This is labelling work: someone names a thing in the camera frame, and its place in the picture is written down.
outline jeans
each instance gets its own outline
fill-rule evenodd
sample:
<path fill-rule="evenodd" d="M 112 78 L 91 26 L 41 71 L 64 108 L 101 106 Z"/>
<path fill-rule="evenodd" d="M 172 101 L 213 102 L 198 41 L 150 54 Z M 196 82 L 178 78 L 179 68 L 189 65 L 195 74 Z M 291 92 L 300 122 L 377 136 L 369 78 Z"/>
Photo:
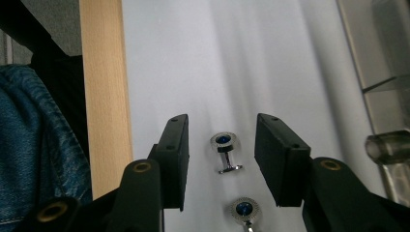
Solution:
<path fill-rule="evenodd" d="M 0 67 L 0 231 L 59 196 L 91 202 L 89 163 L 36 73 Z"/>

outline cufflink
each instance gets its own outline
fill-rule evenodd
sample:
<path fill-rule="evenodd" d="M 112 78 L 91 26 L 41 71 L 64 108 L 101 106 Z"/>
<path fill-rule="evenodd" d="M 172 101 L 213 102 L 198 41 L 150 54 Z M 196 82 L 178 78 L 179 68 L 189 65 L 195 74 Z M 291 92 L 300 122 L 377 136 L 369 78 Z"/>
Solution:
<path fill-rule="evenodd" d="M 248 232 L 253 232 L 252 225 L 257 220 L 260 212 L 256 201 L 248 197 L 241 197 L 232 203 L 230 210 L 237 223 L 245 226 Z"/>
<path fill-rule="evenodd" d="M 242 165 L 232 164 L 232 151 L 234 150 L 236 135 L 232 132 L 220 132 L 211 138 L 211 145 L 214 151 L 220 154 L 223 163 L 223 170 L 219 174 L 241 169 Z"/>

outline denim fabric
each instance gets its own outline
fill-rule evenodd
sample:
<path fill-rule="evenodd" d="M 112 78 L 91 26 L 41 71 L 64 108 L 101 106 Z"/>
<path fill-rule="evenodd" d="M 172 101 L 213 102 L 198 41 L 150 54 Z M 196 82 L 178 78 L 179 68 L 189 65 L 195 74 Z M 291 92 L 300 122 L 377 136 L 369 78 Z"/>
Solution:
<path fill-rule="evenodd" d="M 89 164 L 36 73 L 0 67 L 0 231 L 58 196 L 91 202 Z"/>

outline brass insert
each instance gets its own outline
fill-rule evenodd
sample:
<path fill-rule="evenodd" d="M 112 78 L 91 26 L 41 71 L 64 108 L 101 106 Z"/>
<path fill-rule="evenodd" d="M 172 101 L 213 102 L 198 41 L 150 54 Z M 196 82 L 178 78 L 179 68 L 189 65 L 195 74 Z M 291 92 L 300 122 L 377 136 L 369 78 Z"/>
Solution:
<path fill-rule="evenodd" d="M 37 220 L 39 222 L 49 222 L 55 220 L 67 212 L 69 206 L 64 201 L 54 202 L 39 211 Z"/>
<path fill-rule="evenodd" d="M 146 172 L 151 169 L 151 163 L 140 162 L 133 167 L 134 172 Z"/>
<path fill-rule="evenodd" d="M 330 159 L 322 160 L 320 165 L 332 171 L 339 171 L 341 169 L 340 164 Z"/>

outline wooden edge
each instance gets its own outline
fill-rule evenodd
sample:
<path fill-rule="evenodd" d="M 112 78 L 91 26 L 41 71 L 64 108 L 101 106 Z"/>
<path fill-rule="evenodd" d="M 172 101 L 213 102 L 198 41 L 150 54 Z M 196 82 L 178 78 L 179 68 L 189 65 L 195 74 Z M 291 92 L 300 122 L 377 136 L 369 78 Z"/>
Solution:
<path fill-rule="evenodd" d="M 80 0 L 93 196 L 120 185 L 132 161 L 121 0 Z"/>

